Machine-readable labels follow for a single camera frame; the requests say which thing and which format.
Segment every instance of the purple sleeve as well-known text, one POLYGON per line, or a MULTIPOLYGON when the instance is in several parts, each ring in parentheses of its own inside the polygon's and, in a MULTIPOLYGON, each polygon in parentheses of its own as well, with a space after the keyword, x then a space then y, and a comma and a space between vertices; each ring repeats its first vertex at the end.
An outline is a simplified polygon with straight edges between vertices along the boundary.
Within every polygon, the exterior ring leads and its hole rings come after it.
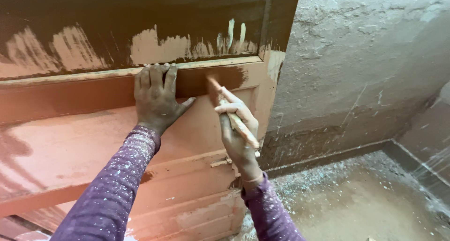
POLYGON ((250 191, 242 190, 242 199, 250 209, 260 241, 305 241, 284 209, 267 174, 264 181, 250 191))
POLYGON ((136 126, 80 196, 51 240, 122 241, 143 172, 160 145, 161 139, 154 131, 136 126))

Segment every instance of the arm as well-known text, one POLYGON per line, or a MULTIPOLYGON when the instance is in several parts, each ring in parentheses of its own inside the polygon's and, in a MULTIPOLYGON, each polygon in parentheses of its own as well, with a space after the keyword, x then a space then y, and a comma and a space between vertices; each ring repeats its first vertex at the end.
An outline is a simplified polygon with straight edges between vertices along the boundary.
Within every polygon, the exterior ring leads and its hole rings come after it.
POLYGON ((238 97, 224 87, 221 91, 230 102, 215 108, 220 113, 222 142, 243 179, 242 198, 250 209, 258 239, 261 241, 304 241, 305 239, 268 181, 266 173, 259 168, 254 149, 231 128, 225 112, 236 113, 255 136, 258 121, 238 97))
POLYGON ((123 240, 140 180, 159 150, 160 136, 195 100, 176 102, 176 72, 175 64, 156 64, 136 75, 138 124, 86 188, 51 240, 123 240), (166 72, 163 85, 162 75, 166 72))

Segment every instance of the rough gray wall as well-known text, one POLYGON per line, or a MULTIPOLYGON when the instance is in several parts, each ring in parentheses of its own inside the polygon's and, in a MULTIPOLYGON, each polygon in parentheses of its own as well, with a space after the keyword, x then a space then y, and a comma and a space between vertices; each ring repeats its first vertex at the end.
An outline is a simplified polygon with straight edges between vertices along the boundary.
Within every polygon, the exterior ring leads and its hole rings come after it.
POLYGON ((450 0, 299 0, 261 163, 391 138, 450 79, 449 8, 450 0))
POLYGON ((450 83, 447 83, 430 108, 415 114, 404 134, 396 136, 402 146, 447 182, 450 182, 449 117, 450 83))

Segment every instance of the brush handle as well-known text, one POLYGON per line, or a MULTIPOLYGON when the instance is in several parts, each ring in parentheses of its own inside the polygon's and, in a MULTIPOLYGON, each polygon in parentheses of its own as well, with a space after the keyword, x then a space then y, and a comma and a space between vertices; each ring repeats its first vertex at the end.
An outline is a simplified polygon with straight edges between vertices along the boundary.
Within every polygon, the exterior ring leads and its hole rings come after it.
MULTIPOLYGON (((219 104, 228 104, 228 100, 225 98, 219 97, 219 104)), ((231 127, 235 129, 241 136, 252 146, 254 149, 259 148, 259 142, 256 140, 255 136, 251 133, 251 131, 245 126, 242 122, 242 119, 236 113, 228 113, 229 120, 231 122, 231 127)))

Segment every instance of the hand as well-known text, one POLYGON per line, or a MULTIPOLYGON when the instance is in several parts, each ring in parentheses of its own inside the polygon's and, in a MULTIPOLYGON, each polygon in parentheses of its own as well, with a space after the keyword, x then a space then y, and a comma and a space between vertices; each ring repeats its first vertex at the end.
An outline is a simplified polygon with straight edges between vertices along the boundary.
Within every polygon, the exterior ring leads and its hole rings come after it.
POLYGON ((175 64, 147 65, 135 76, 135 100, 138 125, 148 127, 161 136, 194 103, 189 98, 182 104, 175 100, 176 73, 175 64))
POLYGON ((229 104, 223 104, 214 108, 216 112, 220 113, 219 118, 222 128, 222 142, 228 156, 242 175, 244 188, 250 190, 262 181, 262 170, 259 168, 258 162, 256 161, 255 150, 238 132, 232 129, 226 113, 236 113, 255 137, 258 132, 258 120, 253 117, 244 102, 225 87, 222 87, 221 93, 229 101, 229 104))

